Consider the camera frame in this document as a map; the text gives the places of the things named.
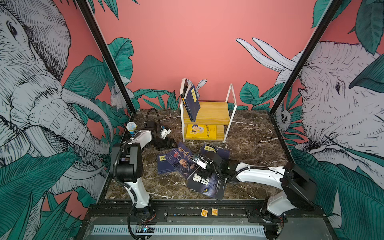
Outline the dark brown book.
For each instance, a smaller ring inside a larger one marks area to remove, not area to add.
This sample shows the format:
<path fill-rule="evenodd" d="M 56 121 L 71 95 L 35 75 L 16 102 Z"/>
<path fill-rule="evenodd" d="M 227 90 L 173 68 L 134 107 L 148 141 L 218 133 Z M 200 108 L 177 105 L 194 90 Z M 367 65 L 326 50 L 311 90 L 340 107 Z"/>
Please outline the dark brown book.
<path fill-rule="evenodd" d="M 192 115 L 191 115 L 191 112 L 190 112 L 190 108 L 186 102 L 186 96 L 187 96 L 187 90 L 188 90 L 188 87 L 189 87 L 189 83 L 188 83 L 188 80 L 187 79 L 182 79 L 182 82 L 181 82 L 181 88 L 180 88 L 180 96 L 181 96 L 181 99 L 182 99 L 182 103 L 188 113 L 188 116 L 189 116 L 189 119 L 190 121 L 192 121 Z"/>

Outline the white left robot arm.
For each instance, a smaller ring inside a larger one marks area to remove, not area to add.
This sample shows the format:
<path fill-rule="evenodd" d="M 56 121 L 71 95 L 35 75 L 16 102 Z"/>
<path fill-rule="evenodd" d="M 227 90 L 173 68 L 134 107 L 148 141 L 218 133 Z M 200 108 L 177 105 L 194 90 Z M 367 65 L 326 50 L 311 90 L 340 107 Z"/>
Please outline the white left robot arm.
<path fill-rule="evenodd" d="M 145 146 L 154 145 L 158 150 L 177 146 L 173 138 L 158 137 L 154 129 L 143 129 L 124 142 L 113 145 L 111 153 L 111 173 L 115 182 L 129 193 L 137 209 L 150 208 L 151 197 L 142 181 Z"/>

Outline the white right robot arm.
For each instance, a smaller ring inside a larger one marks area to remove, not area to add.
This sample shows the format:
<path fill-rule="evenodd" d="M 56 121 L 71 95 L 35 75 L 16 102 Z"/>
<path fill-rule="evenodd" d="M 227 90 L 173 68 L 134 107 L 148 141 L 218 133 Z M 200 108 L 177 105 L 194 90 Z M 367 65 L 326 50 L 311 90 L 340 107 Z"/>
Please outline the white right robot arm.
<path fill-rule="evenodd" d="M 280 189 L 281 192 L 267 197 L 258 215 L 272 221 L 285 212 L 299 209 L 313 211 L 317 184 L 304 170 L 294 163 L 283 167 L 263 167 L 224 160 L 218 153 L 199 154 L 193 160 L 200 166 L 204 177 L 215 174 L 220 181 L 257 183 Z"/>

